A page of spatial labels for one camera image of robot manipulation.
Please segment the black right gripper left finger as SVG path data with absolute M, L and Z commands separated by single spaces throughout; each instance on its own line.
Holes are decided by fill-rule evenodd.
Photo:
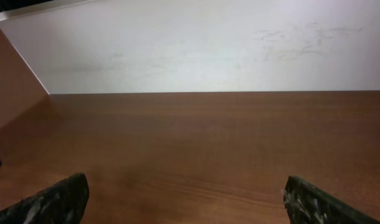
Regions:
M 86 175 L 76 173 L 0 210 L 0 224 L 79 224 L 89 196 Z

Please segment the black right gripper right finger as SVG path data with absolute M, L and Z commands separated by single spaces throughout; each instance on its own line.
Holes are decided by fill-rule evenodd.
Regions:
M 283 196 L 291 224 L 380 224 L 297 176 L 288 177 Z

